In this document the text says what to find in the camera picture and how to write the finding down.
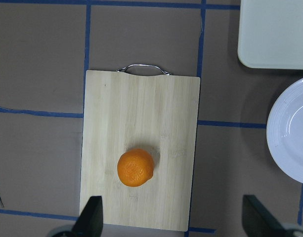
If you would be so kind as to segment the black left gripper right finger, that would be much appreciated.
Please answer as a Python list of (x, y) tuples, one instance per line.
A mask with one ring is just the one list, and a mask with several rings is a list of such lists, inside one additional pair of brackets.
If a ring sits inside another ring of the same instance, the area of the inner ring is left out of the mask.
[(290, 233), (255, 195), (243, 195), (242, 227), (248, 237), (289, 237)]

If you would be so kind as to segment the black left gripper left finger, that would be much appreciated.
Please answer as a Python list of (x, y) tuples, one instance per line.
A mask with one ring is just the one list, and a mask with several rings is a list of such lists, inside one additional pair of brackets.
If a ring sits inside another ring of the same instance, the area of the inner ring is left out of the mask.
[(72, 228), (76, 237), (100, 237), (103, 230), (102, 196), (91, 196)]

